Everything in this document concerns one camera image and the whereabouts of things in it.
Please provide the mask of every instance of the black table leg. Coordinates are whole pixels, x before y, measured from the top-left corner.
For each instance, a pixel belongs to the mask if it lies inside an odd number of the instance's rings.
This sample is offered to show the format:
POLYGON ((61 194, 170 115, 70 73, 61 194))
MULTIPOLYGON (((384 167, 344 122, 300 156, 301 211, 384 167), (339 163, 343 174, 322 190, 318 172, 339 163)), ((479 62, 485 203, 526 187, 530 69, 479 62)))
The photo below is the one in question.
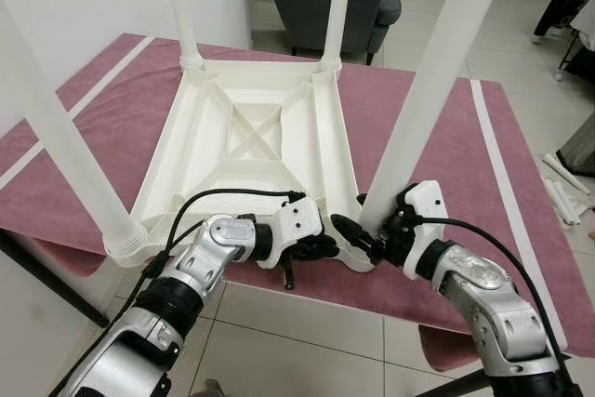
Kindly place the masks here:
POLYGON ((72 290, 52 270, 37 260, 37 258, 4 230, 0 230, 0 251, 6 253, 9 258, 17 262, 24 270, 32 274, 75 309, 83 313, 93 323, 99 327, 108 326, 110 320, 72 290))
POLYGON ((480 369, 438 388, 419 394, 417 397, 460 397, 489 386, 490 380, 485 372, 483 372, 483 369, 480 369))

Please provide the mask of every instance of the black cable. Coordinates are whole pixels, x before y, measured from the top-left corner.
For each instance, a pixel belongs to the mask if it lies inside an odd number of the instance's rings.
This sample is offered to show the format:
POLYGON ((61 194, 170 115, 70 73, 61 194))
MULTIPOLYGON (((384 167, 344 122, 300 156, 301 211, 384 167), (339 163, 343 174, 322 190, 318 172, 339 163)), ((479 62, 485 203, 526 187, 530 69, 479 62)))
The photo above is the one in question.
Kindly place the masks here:
POLYGON ((98 336, 98 338, 91 344, 91 346, 85 351, 83 355, 78 359, 78 361, 71 367, 71 369, 66 373, 66 375, 62 378, 62 380, 56 385, 56 387, 48 394, 49 397, 57 397, 58 393, 64 389, 66 383, 72 376, 74 370, 83 362, 83 360, 87 357, 87 355, 92 352, 100 342, 106 337, 108 332, 112 329, 113 325, 116 321, 118 321, 122 315, 130 308, 132 303, 134 302, 135 297, 137 296, 140 288, 143 286, 145 280, 152 279, 161 274, 166 265, 167 261, 169 260, 169 253, 171 250, 179 244, 186 236, 188 236, 191 232, 196 230, 203 224, 203 220, 198 223, 192 225, 188 230, 183 232, 180 237, 174 240, 176 235, 176 230, 178 229, 179 222, 181 221, 184 213, 188 210, 188 208, 197 200, 206 197, 207 195, 211 194, 250 194, 250 195, 262 195, 262 196, 271 196, 271 197, 287 197, 289 202, 293 202, 298 198, 305 197, 306 194, 303 192, 295 192, 295 191, 284 191, 284 192, 271 192, 271 191, 262 191, 262 190, 247 190, 247 189, 235 189, 235 188, 220 188, 215 190, 207 190, 203 192, 199 192, 192 196, 188 201, 182 206, 179 212, 176 214, 176 218, 174 219, 174 223, 172 224, 171 230, 169 232, 169 236, 167 237, 167 243, 165 244, 165 248, 160 251, 157 256, 149 263, 145 269, 143 269, 142 273, 140 274, 140 278, 135 284, 132 292, 128 295, 128 298, 122 309, 118 312, 118 314, 112 319, 112 321, 108 324, 105 330, 98 336))
POLYGON ((480 235, 483 239, 485 239, 490 244, 495 246, 498 250, 500 250, 504 254, 504 256, 506 256, 506 258, 512 263, 514 268, 517 269, 517 271, 521 275, 522 279, 527 284, 527 287, 529 288, 529 292, 531 293, 531 296, 533 297, 533 299, 535 301, 535 305, 537 306, 537 311, 539 312, 539 315, 541 316, 541 320, 543 321, 543 325, 546 330, 546 334, 548 334, 551 348, 553 349, 556 360, 558 360, 558 364, 560 365, 560 370, 562 372, 562 376, 565 380, 568 381, 568 383, 572 383, 573 381, 570 378, 570 374, 568 373, 568 369, 566 368, 566 364, 564 362, 564 359, 565 359, 564 355, 562 354, 560 345, 558 344, 558 340, 556 339, 556 336, 554 335, 554 331, 551 327, 551 323, 549 322, 549 317, 548 317, 548 314, 546 313, 546 309, 543 305, 543 302, 541 301, 539 292, 537 292, 537 288, 536 288, 535 284, 533 284, 533 280, 531 279, 531 276, 529 276, 529 273, 527 273, 527 270, 524 269, 524 266, 521 264, 521 262, 518 259, 516 259, 516 257, 510 252, 510 250, 508 250, 500 241, 498 241, 489 232, 486 232, 485 230, 482 230, 481 228, 476 227, 475 225, 472 225, 472 224, 465 222, 463 220, 457 220, 455 218, 424 218, 424 217, 422 217, 420 219, 420 223, 439 223, 439 224, 453 225, 456 227, 464 228, 466 230, 469 230, 470 232, 474 232, 474 233, 480 235))

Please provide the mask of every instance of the pink fabric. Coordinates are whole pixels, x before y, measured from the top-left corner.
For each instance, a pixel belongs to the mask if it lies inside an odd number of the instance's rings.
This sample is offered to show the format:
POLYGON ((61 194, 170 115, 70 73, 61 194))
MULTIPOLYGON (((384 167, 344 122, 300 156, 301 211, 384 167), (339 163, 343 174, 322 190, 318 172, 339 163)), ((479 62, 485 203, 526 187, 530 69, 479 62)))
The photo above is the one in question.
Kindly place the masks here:
MULTIPOLYGON (((60 89, 62 100, 66 103, 69 94, 74 98, 72 92, 82 97, 139 39, 124 35, 108 47, 60 89)), ((201 46, 201 51, 206 57, 219 60, 294 60, 283 55, 216 46, 201 46)), ((178 57, 176 42, 155 40, 75 120, 128 209, 138 194, 179 84, 178 57)), ((370 185, 413 75, 351 64, 343 68, 339 88, 361 192, 370 185)), ((593 356, 593 310, 574 257, 502 88, 483 82, 483 89, 533 248, 561 315, 568 351, 593 356)), ((33 144, 34 139, 26 130, 26 124, 21 124, 0 140, 0 160, 4 163, 0 170, 11 165, 5 160, 18 159, 33 144)), ((450 216, 485 228, 517 252, 468 80, 459 79, 451 92, 412 181, 422 179, 441 182, 450 216)), ((89 274, 99 265, 98 255, 103 255, 99 232, 45 152, 0 191, 0 202, 4 205, 0 210, 1 228, 44 241, 46 250, 79 274, 89 274)), ((463 230, 448 229, 447 237, 500 263, 518 280, 521 292, 527 296, 526 288, 508 261, 489 244, 463 230)), ((462 318, 430 290, 428 283, 409 281, 391 265, 380 264, 372 272, 360 274, 340 262, 327 260, 297 263, 295 270, 295 293, 299 295, 468 332, 462 318)), ((234 264, 228 269, 227 277, 284 291, 279 270, 264 271, 253 264, 234 264)), ((445 351, 435 346, 436 352, 440 355, 445 351)))

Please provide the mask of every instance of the gray armchair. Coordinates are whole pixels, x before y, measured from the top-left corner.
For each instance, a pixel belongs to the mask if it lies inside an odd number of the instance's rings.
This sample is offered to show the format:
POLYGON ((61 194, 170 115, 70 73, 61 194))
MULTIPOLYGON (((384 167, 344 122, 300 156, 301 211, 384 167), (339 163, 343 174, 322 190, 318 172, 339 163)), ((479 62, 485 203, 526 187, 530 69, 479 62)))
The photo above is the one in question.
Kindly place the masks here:
MULTIPOLYGON (((324 49, 331 0, 274 0, 292 52, 324 49)), ((370 65, 389 27, 401 15, 401 0, 349 0, 342 51, 367 53, 370 65)))

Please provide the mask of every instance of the chair leg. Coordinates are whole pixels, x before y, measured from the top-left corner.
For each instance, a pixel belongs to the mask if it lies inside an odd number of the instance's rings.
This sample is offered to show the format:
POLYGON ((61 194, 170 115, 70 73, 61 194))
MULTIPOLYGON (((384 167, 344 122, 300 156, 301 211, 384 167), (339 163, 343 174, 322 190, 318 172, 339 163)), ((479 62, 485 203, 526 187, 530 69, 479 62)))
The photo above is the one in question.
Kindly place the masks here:
POLYGON ((417 397, 460 397, 488 386, 490 386, 490 380, 483 372, 483 369, 480 369, 438 388, 419 394, 417 397))

